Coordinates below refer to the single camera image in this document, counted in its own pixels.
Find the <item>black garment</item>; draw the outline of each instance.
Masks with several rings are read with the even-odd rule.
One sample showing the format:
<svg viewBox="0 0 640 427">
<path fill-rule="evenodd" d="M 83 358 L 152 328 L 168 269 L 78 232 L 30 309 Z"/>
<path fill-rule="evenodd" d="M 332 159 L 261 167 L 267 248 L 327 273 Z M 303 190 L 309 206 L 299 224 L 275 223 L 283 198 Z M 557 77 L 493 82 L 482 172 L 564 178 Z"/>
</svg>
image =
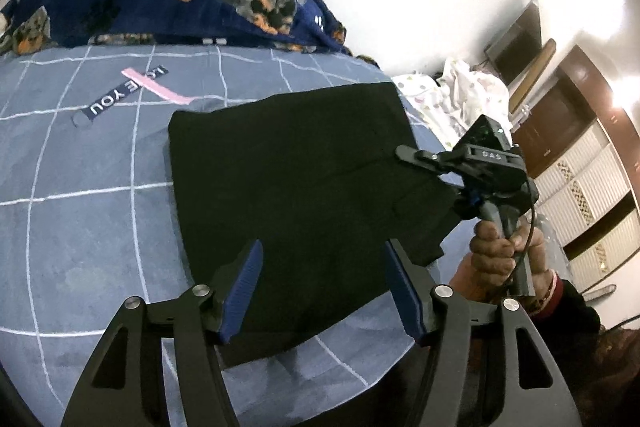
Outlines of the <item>black garment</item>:
<svg viewBox="0 0 640 427">
<path fill-rule="evenodd" d="M 247 240 L 264 245 L 242 331 L 280 336 L 251 358 L 294 346 L 384 293 L 384 241 L 397 237 L 420 257 L 425 231 L 456 195 L 395 158 L 396 146 L 416 145 L 391 83 L 177 111 L 169 138 L 194 281 L 207 282 Z"/>
</svg>

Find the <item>silver screw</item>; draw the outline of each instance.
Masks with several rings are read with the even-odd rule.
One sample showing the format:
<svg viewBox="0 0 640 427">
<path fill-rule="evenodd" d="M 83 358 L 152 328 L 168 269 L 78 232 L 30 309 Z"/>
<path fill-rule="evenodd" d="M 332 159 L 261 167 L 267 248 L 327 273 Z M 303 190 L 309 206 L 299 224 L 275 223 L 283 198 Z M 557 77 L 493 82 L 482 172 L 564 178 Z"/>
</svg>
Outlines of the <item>silver screw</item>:
<svg viewBox="0 0 640 427">
<path fill-rule="evenodd" d="M 502 305 L 509 311 L 514 312 L 520 307 L 520 303 L 516 299 L 505 299 L 502 301 Z"/>
<path fill-rule="evenodd" d="M 439 295 L 440 297 L 447 299 L 453 295 L 453 290 L 448 286 L 441 284 L 440 286 L 436 286 L 436 295 Z"/>
<path fill-rule="evenodd" d="M 209 294 L 209 287 L 206 284 L 196 284 L 193 287 L 193 294 L 196 297 L 204 297 Z"/>
<path fill-rule="evenodd" d="M 140 306 L 140 302 L 142 302 L 140 300 L 140 297 L 136 297 L 136 296 L 129 297 L 129 298 L 125 299 L 124 307 L 127 310 L 135 310 L 138 306 Z"/>
</svg>

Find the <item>pink strap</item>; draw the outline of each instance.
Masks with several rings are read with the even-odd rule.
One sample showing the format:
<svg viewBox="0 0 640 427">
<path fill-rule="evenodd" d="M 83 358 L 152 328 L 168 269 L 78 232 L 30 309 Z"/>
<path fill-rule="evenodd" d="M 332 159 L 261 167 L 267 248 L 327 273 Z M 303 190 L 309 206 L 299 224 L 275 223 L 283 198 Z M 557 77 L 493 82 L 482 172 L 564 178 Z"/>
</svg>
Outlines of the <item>pink strap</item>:
<svg viewBox="0 0 640 427">
<path fill-rule="evenodd" d="M 148 89 L 152 93 L 155 93 L 160 98 L 168 100 L 169 102 L 174 102 L 178 105 L 189 105 L 191 102 L 193 102 L 193 100 L 196 99 L 196 97 L 194 96 L 182 96 L 180 94 L 177 94 L 171 89 L 167 89 L 166 87 L 161 86 L 155 80 L 152 80 L 148 76 L 138 73 L 132 68 L 122 70 L 122 74 L 127 78 L 130 78 L 140 86 L 146 87 L 146 89 Z"/>
</svg>

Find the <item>bright light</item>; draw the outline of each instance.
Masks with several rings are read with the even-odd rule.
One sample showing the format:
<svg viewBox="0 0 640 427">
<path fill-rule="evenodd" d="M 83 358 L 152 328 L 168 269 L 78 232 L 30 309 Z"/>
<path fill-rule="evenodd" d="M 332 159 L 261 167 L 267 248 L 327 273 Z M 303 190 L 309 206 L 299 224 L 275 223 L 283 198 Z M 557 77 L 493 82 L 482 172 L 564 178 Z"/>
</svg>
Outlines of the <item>bright light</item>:
<svg viewBox="0 0 640 427">
<path fill-rule="evenodd" d="M 613 86 L 613 106 L 628 108 L 640 100 L 640 77 L 628 76 Z"/>
<path fill-rule="evenodd" d="M 584 29 L 591 35 L 609 40 L 622 24 L 625 0 L 586 0 Z"/>
</svg>

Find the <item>blue rubber pad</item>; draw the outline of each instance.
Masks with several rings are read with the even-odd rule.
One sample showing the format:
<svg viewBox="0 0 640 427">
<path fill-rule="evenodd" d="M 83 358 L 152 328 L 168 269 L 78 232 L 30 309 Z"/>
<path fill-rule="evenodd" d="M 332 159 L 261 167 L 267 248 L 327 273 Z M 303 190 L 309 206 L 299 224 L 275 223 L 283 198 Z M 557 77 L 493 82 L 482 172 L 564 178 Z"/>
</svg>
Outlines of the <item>blue rubber pad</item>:
<svg viewBox="0 0 640 427">
<path fill-rule="evenodd" d="M 414 340 L 419 341 L 426 334 L 426 328 L 422 322 L 422 302 L 390 241 L 385 243 L 384 255 L 386 284 L 393 295 L 404 331 Z"/>
<path fill-rule="evenodd" d="M 263 259 L 262 243 L 255 241 L 251 245 L 244 266 L 239 270 L 238 277 L 222 304 L 222 323 L 218 330 L 218 336 L 223 344 L 228 343 L 242 327 L 244 314 L 249 307 L 260 277 Z"/>
</svg>

